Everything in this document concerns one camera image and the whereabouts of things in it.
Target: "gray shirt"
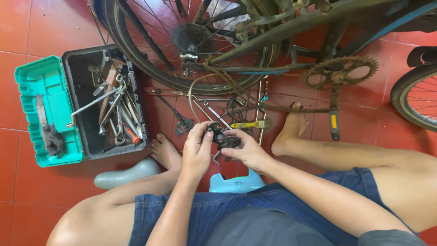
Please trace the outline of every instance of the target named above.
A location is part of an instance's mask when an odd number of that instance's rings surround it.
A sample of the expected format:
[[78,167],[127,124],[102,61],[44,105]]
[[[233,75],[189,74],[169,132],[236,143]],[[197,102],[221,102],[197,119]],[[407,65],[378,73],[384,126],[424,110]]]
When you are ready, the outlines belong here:
[[[333,246],[314,228],[276,209],[248,207],[223,217],[204,246]],[[358,246],[426,246],[418,237],[400,230],[371,231]]]

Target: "bicycle tire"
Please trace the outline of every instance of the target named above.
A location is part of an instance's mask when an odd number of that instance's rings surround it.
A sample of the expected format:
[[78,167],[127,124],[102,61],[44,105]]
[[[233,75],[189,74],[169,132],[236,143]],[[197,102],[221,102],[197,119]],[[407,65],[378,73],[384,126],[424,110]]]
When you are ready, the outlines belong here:
[[434,75],[437,75],[436,65],[422,65],[414,68],[395,83],[390,92],[390,100],[393,107],[407,120],[430,131],[437,132],[437,121],[426,120],[424,115],[413,110],[407,101],[408,92],[414,85]]
[[[277,8],[274,8],[272,5],[265,4],[264,0],[247,0],[251,4],[255,5],[257,11],[261,15],[273,15],[277,14]],[[125,17],[121,9],[117,6],[114,0],[104,0],[103,5],[103,14],[106,20],[106,24],[108,27],[108,32],[114,41],[114,43],[119,47],[119,49],[123,52],[123,54],[132,61],[139,69],[144,71],[146,74],[156,79],[160,83],[167,85],[171,88],[188,92],[192,81],[183,78],[177,78],[177,81],[173,81],[176,79],[175,77],[170,76],[168,73],[165,73],[158,68],[156,68],[152,63],[147,62],[147,59],[140,55],[140,51],[135,46],[132,39],[129,37],[129,33],[125,23]],[[266,25],[266,30],[272,28],[273,25]],[[281,50],[281,43],[273,44],[269,46],[267,49],[267,59],[261,63],[260,67],[268,67],[275,63],[279,52]],[[243,75],[237,81],[244,89],[250,88],[255,85],[259,80],[264,77],[262,74],[257,75]],[[225,95],[234,93],[234,90],[227,84],[218,84],[217,87],[206,88],[201,84],[195,84],[192,90],[194,95]]]

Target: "blue shorts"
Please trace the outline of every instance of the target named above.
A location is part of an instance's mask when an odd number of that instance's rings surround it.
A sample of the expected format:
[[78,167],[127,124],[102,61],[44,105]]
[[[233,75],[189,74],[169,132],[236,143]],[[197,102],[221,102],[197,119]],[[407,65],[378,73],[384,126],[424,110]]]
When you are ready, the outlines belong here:
[[[394,214],[382,203],[375,179],[367,168],[327,172],[317,176],[349,188]],[[135,219],[129,246],[144,246],[146,244],[168,198],[168,196],[157,197],[151,194],[135,198]],[[356,245],[358,241],[356,237],[326,220],[281,184],[273,183],[244,194],[197,193],[191,208],[187,245],[201,246],[217,221],[226,214],[244,207],[279,209],[312,226],[334,245]]]

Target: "chainring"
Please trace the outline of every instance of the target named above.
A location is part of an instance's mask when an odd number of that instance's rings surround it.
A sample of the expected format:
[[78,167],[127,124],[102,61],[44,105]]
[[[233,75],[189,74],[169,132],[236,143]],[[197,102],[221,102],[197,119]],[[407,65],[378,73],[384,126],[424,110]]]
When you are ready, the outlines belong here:
[[[369,67],[369,72],[359,78],[350,77],[349,74],[357,68]],[[342,86],[359,84],[378,71],[378,62],[376,60],[360,56],[344,56],[327,60],[312,67],[304,76],[304,84],[315,90],[328,90],[327,85],[334,82],[334,78],[342,77]],[[317,83],[310,83],[309,79],[313,75],[322,75],[324,80]]]

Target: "foot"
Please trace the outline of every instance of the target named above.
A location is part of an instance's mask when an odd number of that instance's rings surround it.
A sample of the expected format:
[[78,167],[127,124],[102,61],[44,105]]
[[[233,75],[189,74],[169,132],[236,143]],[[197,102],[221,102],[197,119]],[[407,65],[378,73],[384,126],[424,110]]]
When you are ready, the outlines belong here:
[[[305,108],[299,102],[293,103],[294,109]],[[284,127],[272,144],[272,153],[276,156],[286,155],[290,148],[288,144],[298,141],[299,136],[305,131],[309,124],[308,115],[302,113],[288,113]]]
[[152,158],[167,170],[180,171],[182,156],[164,134],[158,133],[152,140]]

